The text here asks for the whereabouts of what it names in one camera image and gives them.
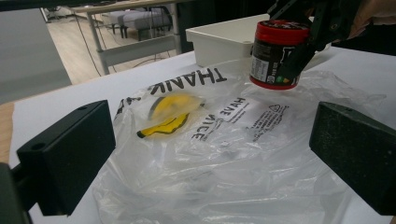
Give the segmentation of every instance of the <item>desk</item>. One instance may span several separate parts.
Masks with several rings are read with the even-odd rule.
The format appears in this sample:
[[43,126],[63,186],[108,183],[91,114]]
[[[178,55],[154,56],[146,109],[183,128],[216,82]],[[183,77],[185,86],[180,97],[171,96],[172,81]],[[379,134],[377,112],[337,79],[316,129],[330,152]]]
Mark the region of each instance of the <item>desk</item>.
[[[330,48],[321,52],[307,66],[307,70],[332,71],[352,87],[370,93],[384,93],[388,96],[378,111],[383,115],[381,121],[396,128],[396,57],[366,53],[349,49]],[[138,89],[160,81],[188,74],[198,69],[192,52],[176,57],[119,72],[112,76],[100,77],[79,85],[41,94],[13,104],[13,130],[2,130],[10,136],[10,165],[18,163],[15,151],[26,141],[48,128],[70,111],[94,101],[107,99],[111,116],[114,117],[120,99]],[[0,127],[10,123],[12,105],[0,109]],[[69,217],[42,217],[38,207],[31,210],[34,223],[100,223],[91,189],[87,191],[75,213]],[[346,209],[342,223],[389,224],[391,217],[381,217],[359,196],[355,195]]]
[[[176,53],[181,53],[180,36],[177,25],[177,9],[176,2],[187,2],[190,0],[131,0],[117,2],[115,4],[99,7],[71,7],[70,10],[76,13],[86,13],[88,22],[90,23],[93,40],[95,42],[96,51],[98,52],[100,63],[105,74],[108,75],[108,67],[125,63],[135,59],[143,58],[156,53],[165,52],[171,49],[176,49]],[[138,7],[153,7],[158,5],[171,4],[172,21],[174,34],[167,35],[138,43],[125,45],[114,49],[102,49],[99,42],[99,37],[95,29],[93,15],[105,13],[110,11],[124,10]]]

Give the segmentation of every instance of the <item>plastic bag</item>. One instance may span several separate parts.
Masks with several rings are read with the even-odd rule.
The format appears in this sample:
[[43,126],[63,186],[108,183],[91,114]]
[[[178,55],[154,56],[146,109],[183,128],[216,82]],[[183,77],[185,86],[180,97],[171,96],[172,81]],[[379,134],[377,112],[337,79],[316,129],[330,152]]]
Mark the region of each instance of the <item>plastic bag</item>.
[[[217,64],[121,102],[117,148],[93,185],[104,223],[339,222],[351,191],[308,146],[318,102],[374,115],[384,96],[329,72],[270,91],[249,82],[249,66]],[[176,109],[153,119],[164,99]],[[172,132],[158,131],[183,115]]]

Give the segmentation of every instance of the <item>table surface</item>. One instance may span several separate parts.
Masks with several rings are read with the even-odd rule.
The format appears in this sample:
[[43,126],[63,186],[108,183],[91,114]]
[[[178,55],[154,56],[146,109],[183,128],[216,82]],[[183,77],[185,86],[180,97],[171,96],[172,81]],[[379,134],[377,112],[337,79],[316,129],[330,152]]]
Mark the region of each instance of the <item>table surface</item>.
[[123,9],[133,9],[137,7],[152,7],[158,5],[166,5],[171,3],[179,3],[179,2],[189,2],[191,0],[130,0],[130,1],[122,1],[116,2],[114,4],[105,5],[105,6],[85,6],[85,7],[70,7],[70,10],[76,13],[103,13],[109,11],[117,11]]
[[[354,88],[370,93],[386,94],[388,97],[378,108],[382,116],[380,121],[396,128],[396,118],[393,116],[396,111],[396,91],[393,88],[396,83],[395,59],[396,57],[392,56],[330,48],[314,57],[306,70],[332,71]],[[7,161],[10,150],[10,166],[18,164],[16,149],[81,105],[107,99],[111,116],[114,118],[120,100],[136,90],[172,77],[189,74],[199,68],[195,63],[193,52],[190,52],[18,102],[0,105],[0,160]],[[344,223],[389,223],[391,220],[391,217],[379,216],[359,197],[352,203],[353,209],[346,212],[346,220],[349,221]],[[71,217],[42,217],[37,206],[30,211],[30,214],[34,223],[100,223],[90,193],[84,195]]]

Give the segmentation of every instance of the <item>jar label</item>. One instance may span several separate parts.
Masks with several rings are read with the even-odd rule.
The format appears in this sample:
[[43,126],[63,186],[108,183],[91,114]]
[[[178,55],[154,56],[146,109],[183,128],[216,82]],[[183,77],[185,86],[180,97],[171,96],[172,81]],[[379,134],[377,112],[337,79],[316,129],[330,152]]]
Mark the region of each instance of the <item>jar label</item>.
[[288,80],[276,73],[277,69],[294,50],[294,46],[274,45],[257,39],[255,42],[250,75],[270,85],[288,86],[296,84],[297,80]]

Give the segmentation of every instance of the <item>white box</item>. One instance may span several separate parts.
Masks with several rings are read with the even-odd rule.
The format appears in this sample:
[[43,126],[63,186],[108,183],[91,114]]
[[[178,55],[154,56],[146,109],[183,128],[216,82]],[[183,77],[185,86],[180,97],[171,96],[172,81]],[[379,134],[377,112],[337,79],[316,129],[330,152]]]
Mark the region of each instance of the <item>white box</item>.
[[208,66],[249,57],[257,23],[269,19],[263,14],[187,29],[187,41],[194,45],[197,64]]

